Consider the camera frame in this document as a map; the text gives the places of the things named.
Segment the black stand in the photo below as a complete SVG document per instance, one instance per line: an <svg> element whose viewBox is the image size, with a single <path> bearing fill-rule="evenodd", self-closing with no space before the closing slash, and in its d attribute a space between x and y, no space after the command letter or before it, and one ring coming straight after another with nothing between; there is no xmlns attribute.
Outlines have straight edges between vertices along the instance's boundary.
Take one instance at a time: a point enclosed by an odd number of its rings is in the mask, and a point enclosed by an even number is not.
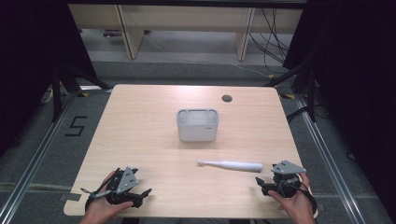
<svg viewBox="0 0 396 224"><path fill-rule="evenodd" d="M78 68L65 64L59 63L58 66L55 67L55 71L52 76L52 92L53 92L53 118L52 121L55 121L59 118L59 115L62 112L62 102L61 102L61 86L60 82L64 85L68 92L79 92L81 91L80 86L76 82L76 77L82 77L92 84L99 86L102 89L110 90L113 87L107 85L106 83L100 81L99 79L89 76L79 70Z"/></svg>
<svg viewBox="0 0 396 224"><path fill-rule="evenodd" d="M341 13L345 7L347 1L339 0L335 6L333 14L328 18L320 29L317 38L311 46L305 60L300 64L289 70L286 74L281 77L272 80L270 83L264 85L265 87L274 87L275 85L298 75L293 82L293 92L301 92L303 88L308 88L308 102L307 106L300 109L301 112L307 111L309 117L313 122L315 120L314 114L314 102L315 102L315 76L319 70L321 63L324 61L326 56L326 50L331 46L332 37L337 32L337 28L341 21Z"/></svg>

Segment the light wood table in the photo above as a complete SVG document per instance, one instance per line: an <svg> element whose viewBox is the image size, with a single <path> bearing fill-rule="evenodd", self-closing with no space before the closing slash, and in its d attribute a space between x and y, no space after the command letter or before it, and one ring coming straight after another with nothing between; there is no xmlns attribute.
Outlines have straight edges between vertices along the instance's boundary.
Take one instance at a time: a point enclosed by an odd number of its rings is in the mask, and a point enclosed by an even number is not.
<svg viewBox="0 0 396 224"><path fill-rule="evenodd" d="M231 95L230 103L222 101ZM219 111L217 139L183 143L178 139L177 111L214 108ZM198 160L251 161L261 173L198 166ZM301 165L285 113L275 89L218 86L118 85L79 170L64 212L83 216L88 194L117 168L139 169L131 192L152 189L140 208L121 217L281 218L278 203L262 195L255 176L272 181L273 163Z"/></svg>

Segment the background table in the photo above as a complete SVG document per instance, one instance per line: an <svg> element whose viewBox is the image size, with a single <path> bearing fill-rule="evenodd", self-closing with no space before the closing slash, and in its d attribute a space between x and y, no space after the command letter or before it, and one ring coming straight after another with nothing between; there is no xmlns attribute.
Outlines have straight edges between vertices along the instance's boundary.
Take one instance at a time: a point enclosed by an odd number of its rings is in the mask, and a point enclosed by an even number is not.
<svg viewBox="0 0 396 224"><path fill-rule="evenodd" d="M222 101L231 95L230 103ZM183 143L177 111L215 108L217 139ZM260 162L261 173L197 165L198 160ZM122 217L287 217L277 202L264 197L255 176L271 181L273 163L301 165L275 89L217 86L116 86L81 165L72 193L96 190L111 171L138 168L139 185L152 189L138 209ZM82 216L88 194L68 201L64 211Z"/></svg>

